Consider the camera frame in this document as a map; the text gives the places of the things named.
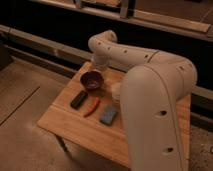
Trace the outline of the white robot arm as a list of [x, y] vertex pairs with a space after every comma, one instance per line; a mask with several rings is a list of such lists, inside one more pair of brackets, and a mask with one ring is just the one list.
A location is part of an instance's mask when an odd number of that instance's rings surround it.
[[176, 104], [197, 82], [195, 65], [161, 50], [122, 45], [116, 34], [92, 36], [92, 66], [111, 61], [128, 67], [120, 89], [122, 122], [131, 171], [188, 171]]

